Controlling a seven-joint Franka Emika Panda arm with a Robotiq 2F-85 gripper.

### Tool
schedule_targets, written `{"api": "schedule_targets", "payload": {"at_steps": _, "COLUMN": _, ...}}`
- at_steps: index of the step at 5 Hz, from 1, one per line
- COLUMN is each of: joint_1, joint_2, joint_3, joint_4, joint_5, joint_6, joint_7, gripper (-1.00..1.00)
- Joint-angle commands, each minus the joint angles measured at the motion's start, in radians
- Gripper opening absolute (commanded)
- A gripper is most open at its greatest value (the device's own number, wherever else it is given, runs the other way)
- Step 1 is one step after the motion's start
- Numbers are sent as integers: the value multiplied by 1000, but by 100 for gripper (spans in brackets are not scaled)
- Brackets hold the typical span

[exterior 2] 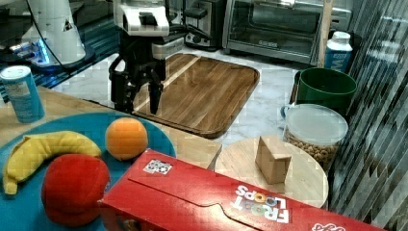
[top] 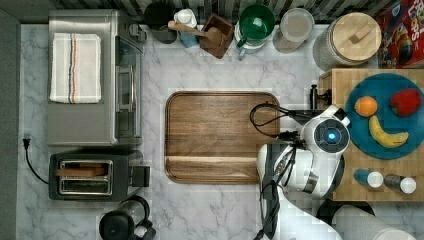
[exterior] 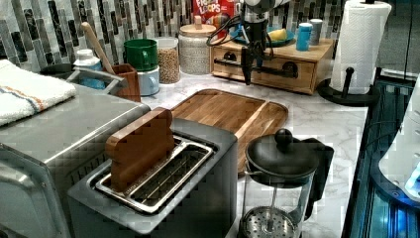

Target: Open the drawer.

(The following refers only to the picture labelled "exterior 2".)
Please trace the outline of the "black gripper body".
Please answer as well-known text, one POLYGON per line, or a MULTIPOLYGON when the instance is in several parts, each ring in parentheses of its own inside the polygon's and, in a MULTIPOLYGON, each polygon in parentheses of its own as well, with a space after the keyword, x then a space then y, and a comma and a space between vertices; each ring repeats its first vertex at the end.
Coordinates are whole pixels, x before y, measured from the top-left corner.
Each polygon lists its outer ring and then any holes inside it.
POLYGON ((111 71, 129 71, 137 75, 140 87, 151 80, 150 73, 155 70, 162 82, 166 78, 166 62, 163 58, 155 58, 152 45, 162 41, 161 38, 129 36, 125 32, 120 33, 118 57, 109 67, 109 79, 111 71))

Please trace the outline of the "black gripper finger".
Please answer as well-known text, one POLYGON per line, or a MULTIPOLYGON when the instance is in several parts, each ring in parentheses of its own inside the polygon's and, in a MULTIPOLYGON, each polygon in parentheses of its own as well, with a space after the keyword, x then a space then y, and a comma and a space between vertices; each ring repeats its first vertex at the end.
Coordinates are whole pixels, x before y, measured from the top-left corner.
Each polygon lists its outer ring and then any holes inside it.
POLYGON ((162 84, 162 80, 155 70, 153 70, 150 73, 150 77, 151 80, 148 86, 150 99, 150 113, 154 115, 158 111, 164 85, 162 84))
POLYGON ((111 71, 111 100, 115 109, 126 114, 134 111, 134 99, 140 90, 136 74, 129 71, 111 71))

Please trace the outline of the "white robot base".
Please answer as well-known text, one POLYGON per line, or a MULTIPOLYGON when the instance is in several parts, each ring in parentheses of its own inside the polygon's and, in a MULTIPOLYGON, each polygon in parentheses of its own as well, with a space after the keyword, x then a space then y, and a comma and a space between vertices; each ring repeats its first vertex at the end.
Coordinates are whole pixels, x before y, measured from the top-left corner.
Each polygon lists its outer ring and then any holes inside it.
POLYGON ((32 45, 32 64, 39 68, 75 68, 93 57, 93 49, 81 41, 69 0, 26 2, 33 22, 22 40, 32 45))

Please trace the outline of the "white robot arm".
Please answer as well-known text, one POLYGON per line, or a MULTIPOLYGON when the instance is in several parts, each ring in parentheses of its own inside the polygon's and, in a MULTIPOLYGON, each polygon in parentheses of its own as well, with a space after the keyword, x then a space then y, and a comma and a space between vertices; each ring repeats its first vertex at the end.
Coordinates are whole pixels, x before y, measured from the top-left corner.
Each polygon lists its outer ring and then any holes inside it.
POLYGON ((166 0, 113 0, 120 29, 119 53, 109 67, 115 109, 134 111, 134 99, 148 86, 150 112, 158 111, 166 79, 167 37, 172 30, 166 0))

